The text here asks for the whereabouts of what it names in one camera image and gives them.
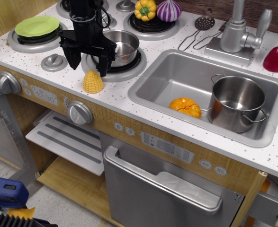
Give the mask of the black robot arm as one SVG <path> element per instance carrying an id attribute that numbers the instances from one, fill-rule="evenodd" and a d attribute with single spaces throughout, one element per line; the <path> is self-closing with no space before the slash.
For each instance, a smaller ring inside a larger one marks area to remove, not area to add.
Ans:
<path id="1" fill-rule="evenodd" d="M 81 62 L 81 54 L 96 56 L 97 69 L 104 77 L 116 58 L 116 43 L 103 34 L 102 12 L 106 12 L 100 0 L 70 0 L 70 20 L 73 30 L 60 30 L 60 46 L 74 70 Z"/>

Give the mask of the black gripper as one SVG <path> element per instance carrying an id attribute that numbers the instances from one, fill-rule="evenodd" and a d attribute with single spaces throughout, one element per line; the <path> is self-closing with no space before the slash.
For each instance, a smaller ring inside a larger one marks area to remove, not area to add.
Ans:
<path id="1" fill-rule="evenodd" d="M 70 16 L 73 30 L 60 30 L 60 46 L 69 66 L 76 70 L 80 61 L 81 53 L 99 56 L 97 69 L 101 77 L 105 77 L 115 60 L 117 45 L 103 35 L 103 28 L 97 17 Z"/>

